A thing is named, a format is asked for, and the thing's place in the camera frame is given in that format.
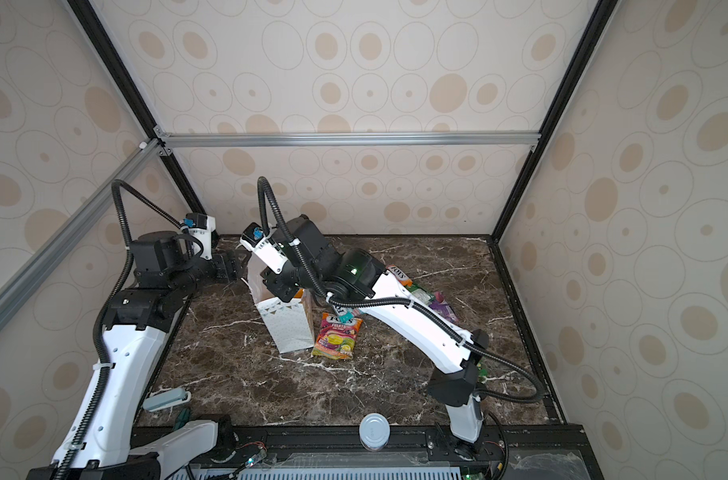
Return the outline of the green snack packet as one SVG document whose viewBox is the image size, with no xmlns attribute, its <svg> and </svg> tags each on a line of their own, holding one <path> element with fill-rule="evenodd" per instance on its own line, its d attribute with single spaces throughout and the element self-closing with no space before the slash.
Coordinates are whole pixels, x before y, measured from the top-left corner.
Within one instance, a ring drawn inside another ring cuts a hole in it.
<svg viewBox="0 0 728 480">
<path fill-rule="evenodd" d="M 422 303 L 425 303 L 426 305 L 430 305 L 435 301 L 435 297 L 433 294 L 427 292 L 422 287 L 420 287 L 417 284 L 411 284 L 407 286 L 407 290 L 418 300 L 420 300 Z"/>
</svg>

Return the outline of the purple snack packet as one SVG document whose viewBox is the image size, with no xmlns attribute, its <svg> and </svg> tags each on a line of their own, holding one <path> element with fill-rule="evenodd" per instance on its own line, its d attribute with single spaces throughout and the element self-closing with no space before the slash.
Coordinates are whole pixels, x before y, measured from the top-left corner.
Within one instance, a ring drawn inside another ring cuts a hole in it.
<svg viewBox="0 0 728 480">
<path fill-rule="evenodd" d="M 441 292 L 434 292 L 432 298 L 433 301 L 430 303 L 429 307 L 433 311 L 435 311 L 443 319 L 453 324 L 457 324 L 459 322 L 459 319 L 454 309 L 451 307 L 451 305 L 448 303 L 445 296 Z"/>
</svg>

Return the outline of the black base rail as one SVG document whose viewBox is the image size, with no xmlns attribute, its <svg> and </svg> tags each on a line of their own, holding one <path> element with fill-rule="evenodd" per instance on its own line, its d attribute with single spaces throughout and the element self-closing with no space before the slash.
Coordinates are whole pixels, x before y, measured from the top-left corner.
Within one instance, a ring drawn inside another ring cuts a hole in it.
<svg viewBox="0 0 728 480">
<path fill-rule="evenodd" d="M 221 423 L 216 446 L 162 455 L 168 427 L 139 427 L 127 465 L 99 479 L 600 479 L 583 428 L 575 425 L 483 427 L 474 444 L 448 427 L 393 426 L 383 447 L 365 446 L 355 426 L 233 426 Z"/>
</svg>

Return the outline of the white paper bag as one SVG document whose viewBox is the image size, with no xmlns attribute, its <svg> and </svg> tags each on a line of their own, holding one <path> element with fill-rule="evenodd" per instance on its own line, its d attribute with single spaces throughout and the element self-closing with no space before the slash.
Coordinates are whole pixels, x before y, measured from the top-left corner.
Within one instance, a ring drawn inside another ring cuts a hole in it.
<svg viewBox="0 0 728 480">
<path fill-rule="evenodd" d="M 316 336 L 310 299 L 300 290 L 289 302 L 269 292 L 261 273 L 266 265 L 252 255 L 247 263 L 247 283 L 255 307 L 281 354 L 310 349 Z"/>
</svg>

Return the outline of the green packet near right arm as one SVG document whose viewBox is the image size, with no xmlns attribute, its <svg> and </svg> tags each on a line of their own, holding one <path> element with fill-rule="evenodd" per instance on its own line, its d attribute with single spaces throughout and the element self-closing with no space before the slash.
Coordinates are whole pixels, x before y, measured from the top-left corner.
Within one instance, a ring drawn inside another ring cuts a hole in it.
<svg viewBox="0 0 728 480">
<path fill-rule="evenodd" d="M 485 383 L 488 378 L 488 370 L 481 363 L 477 364 L 477 369 L 478 369 L 478 381 L 480 383 Z"/>
</svg>

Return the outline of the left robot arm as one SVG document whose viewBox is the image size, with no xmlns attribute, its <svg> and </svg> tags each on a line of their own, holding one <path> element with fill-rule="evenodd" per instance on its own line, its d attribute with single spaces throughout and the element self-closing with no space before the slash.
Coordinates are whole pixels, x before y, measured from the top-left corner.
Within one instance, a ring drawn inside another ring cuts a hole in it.
<svg viewBox="0 0 728 480">
<path fill-rule="evenodd" d="M 219 443 L 222 426 L 195 421 L 132 447 L 135 419 L 194 296 L 243 275 L 244 254 L 216 250 L 214 218 L 176 219 L 123 180 L 111 184 L 126 247 L 92 340 L 98 360 L 71 429 L 31 479 L 167 479 Z"/>
</svg>

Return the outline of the white round cap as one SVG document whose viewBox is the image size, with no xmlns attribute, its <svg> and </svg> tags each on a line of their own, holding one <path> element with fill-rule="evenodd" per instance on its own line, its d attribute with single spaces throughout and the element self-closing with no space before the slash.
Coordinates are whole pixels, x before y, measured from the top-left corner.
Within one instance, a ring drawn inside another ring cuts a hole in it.
<svg viewBox="0 0 728 480">
<path fill-rule="evenodd" d="M 359 425 L 359 438 L 369 451 L 380 451 L 386 447 L 391 434 L 387 418 L 379 413 L 366 415 Z"/>
</svg>

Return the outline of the horizontal aluminium bar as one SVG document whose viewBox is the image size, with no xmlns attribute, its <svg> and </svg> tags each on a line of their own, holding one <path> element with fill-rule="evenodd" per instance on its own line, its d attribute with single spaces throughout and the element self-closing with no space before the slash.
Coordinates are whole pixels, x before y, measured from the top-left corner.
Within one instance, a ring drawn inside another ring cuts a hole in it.
<svg viewBox="0 0 728 480">
<path fill-rule="evenodd" d="M 161 133 L 174 148 L 305 148 L 537 145 L 537 131 L 334 132 L 334 133 Z"/>
</svg>

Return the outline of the teal Fox's candy packet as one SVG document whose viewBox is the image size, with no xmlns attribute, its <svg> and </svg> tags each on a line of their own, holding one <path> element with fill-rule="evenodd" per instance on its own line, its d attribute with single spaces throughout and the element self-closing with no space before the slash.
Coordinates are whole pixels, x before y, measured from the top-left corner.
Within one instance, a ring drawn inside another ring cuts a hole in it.
<svg viewBox="0 0 728 480">
<path fill-rule="evenodd" d="M 344 308 L 340 306 L 334 306 L 334 321 L 339 324 L 348 325 L 352 324 L 355 317 L 355 311 L 350 308 Z"/>
</svg>

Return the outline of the diagonal aluminium bar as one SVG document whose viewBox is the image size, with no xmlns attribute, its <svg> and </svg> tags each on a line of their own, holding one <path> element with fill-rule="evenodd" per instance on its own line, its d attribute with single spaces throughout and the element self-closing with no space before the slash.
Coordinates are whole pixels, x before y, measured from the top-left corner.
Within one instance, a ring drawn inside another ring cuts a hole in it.
<svg viewBox="0 0 728 480">
<path fill-rule="evenodd" d="M 82 206 L 67 219 L 55 234 L 0 289 L 0 333 L 17 315 L 30 297 L 49 278 L 65 257 L 97 224 L 112 203 L 111 185 L 115 180 L 130 181 L 147 161 L 161 151 L 158 139 L 148 139 L 120 168 L 98 187 Z"/>
</svg>

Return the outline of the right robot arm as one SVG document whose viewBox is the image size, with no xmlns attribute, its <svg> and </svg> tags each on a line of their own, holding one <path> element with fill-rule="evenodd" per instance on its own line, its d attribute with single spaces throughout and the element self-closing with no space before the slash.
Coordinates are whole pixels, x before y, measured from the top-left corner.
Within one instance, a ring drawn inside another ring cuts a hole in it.
<svg viewBox="0 0 728 480">
<path fill-rule="evenodd" d="M 304 291 L 338 310 L 359 310 L 418 347 L 434 364 L 427 390 L 446 407 L 457 440 L 467 445 L 479 440 L 485 398 L 517 404 L 543 399 L 541 381 L 490 352 L 485 332 L 469 332 L 442 318 L 368 251 L 338 252 L 308 216 L 287 220 L 264 176 L 257 180 L 257 196 L 260 221 L 244 232 L 242 243 L 265 264 L 261 276 L 267 289 L 283 302 Z M 532 385 L 532 393 L 515 396 L 484 387 L 483 359 L 510 368 Z"/>
</svg>

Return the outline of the pink Fox's candy packet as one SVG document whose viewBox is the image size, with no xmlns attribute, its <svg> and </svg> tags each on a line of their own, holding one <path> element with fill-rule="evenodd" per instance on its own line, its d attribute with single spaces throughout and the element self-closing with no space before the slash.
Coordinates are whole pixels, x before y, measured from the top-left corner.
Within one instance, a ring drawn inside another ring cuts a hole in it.
<svg viewBox="0 0 728 480">
<path fill-rule="evenodd" d="M 396 265 L 388 265 L 388 271 L 394 275 L 394 277 L 400 282 L 402 286 L 408 288 L 413 285 L 412 279 Z"/>
</svg>

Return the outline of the pink fruit candy packet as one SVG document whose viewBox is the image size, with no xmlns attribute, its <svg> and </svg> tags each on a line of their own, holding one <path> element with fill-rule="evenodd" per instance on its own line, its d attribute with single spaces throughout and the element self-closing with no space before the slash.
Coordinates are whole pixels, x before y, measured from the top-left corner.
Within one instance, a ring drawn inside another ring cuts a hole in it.
<svg viewBox="0 0 728 480">
<path fill-rule="evenodd" d="M 352 314 L 346 314 L 340 319 L 324 312 L 312 355 L 334 360 L 351 359 L 362 323 L 361 318 Z"/>
</svg>

